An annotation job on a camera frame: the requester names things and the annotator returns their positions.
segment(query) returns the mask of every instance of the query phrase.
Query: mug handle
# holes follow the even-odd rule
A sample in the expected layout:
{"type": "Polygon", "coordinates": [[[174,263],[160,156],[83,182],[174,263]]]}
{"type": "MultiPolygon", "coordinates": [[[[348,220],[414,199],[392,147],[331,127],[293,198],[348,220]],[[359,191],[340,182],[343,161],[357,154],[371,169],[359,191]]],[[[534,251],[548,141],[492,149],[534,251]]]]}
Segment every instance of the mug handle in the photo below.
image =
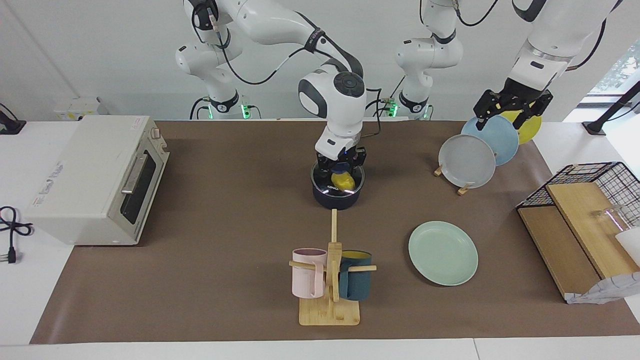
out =
{"type": "Polygon", "coordinates": [[[314,289],[311,291],[311,296],[320,297],[324,292],[324,265],[319,261],[313,261],[313,264],[316,266],[316,273],[314,275],[314,289]]]}
{"type": "Polygon", "coordinates": [[[343,299],[349,298],[349,267],[344,266],[344,270],[340,272],[340,281],[338,281],[338,290],[340,297],[343,299]]]}

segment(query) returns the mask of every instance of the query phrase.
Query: mug rack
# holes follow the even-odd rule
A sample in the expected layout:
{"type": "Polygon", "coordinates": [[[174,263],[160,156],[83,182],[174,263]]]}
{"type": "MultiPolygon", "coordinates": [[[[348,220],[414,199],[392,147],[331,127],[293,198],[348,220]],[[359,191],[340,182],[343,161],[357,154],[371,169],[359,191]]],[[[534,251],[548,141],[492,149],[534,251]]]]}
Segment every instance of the mug rack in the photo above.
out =
{"type": "MultiPolygon", "coordinates": [[[[331,242],[328,244],[326,266],[326,286],[324,296],[317,299],[300,299],[298,322],[304,326],[346,325],[360,323],[360,303],[340,299],[338,274],[342,259],[342,243],[338,242],[338,211],[331,210],[331,242]]],[[[290,261],[289,266],[315,269],[313,264],[290,261]]],[[[376,271],[376,265],[352,266],[349,272],[376,271]]]]}

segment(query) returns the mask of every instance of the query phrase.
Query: black pot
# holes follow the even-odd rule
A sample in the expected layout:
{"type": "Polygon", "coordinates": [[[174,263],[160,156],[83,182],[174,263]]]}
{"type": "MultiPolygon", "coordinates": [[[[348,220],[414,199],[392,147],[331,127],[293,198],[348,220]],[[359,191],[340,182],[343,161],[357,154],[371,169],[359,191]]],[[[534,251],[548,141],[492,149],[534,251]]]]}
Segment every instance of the black pot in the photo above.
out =
{"type": "Polygon", "coordinates": [[[362,167],[353,168],[351,176],[356,183],[356,188],[343,192],[331,182],[331,172],[323,172],[316,162],[311,168],[314,198],[327,209],[344,210],[350,208],[360,196],[360,190],[364,184],[364,169],[362,167]]]}

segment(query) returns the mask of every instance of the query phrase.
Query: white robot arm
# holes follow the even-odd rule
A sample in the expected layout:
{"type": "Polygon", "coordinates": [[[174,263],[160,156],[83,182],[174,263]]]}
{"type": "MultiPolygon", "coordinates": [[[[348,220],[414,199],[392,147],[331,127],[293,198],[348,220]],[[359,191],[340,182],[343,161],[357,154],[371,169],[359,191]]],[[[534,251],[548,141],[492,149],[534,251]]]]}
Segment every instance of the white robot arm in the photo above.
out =
{"type": "Polygon", "coordinates": [[[553,98],[549,84],[562,75],[578,55],[584,41],[621,0],[532,0],[516,13],[533,29],[522,46],[504,83],[495,93],[484,92],[474,107],[482,130],[486,120],[508,110],[523,110],[514,122],[520,126],[534,115],[542,115],[553,98]]]}
{"type": "Polygon", "coordinates": [[[234,48],[237,43],[226,27],[231,21],[256,43],[300,44],[310,53],[329,57],[319,69],[300,80],[300,103],[307,111],[327,120],[315,146],[320,155],[340,161],[355,151],[366,104],[362,66],[322,29],[304,15],[271,0],[184,0],[184,6],[204,50],[200,51],[198,45],[187,46],[177,51],[176,58],[188,74],[205,80],[212,100],[231,101],[237,97],[237,91],[231,90],[227,82],[228,73],[215,69],[227,58],[231,60],[241,53],[234,48]]]}
{"type": "Polygon", "coordinates": [[[419,119],[427,105],[433,79],[428,69],[456,66],[462,59],[462,43],[456,38],[456,12],[452,0],[428,0],[420,9],[430,38],[405,40],[396,50],[396,63],[404,70],[404,87],[394,99],[397,114],[419,119]]]}

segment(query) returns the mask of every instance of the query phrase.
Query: yellow object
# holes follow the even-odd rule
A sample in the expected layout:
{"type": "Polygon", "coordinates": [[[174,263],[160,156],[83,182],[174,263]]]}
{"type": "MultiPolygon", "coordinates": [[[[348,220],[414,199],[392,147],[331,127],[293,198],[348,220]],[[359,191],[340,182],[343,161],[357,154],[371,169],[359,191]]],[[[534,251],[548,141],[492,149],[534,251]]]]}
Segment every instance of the yellow object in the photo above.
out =
{"type": "Polygon", "coordinates": [[[341,174],[331,174],[331,182],[333,185],[342,190],[353,190],[356,187],[356,182],[353,180],[353,177],[348,172],[343,172],[341,174]]]}
{"type": "MultiPolygon", "coordinates": [[[[500,115],[502,115],[503,117],[506,117],[507,120],[513,123],[521,112],[522,110],[505,111],[500,115]]],[[[538,133],[538,130],[540,130],[541,125],[542,125],[542,117],[540,116],[534,116],[531,119],[525,121],[524,124],[522,124],[522,126],[518,130],[518,139],[519,139],[520,145],[533,139],[533,137],[536,136],[536,134],[538,133]]]]}

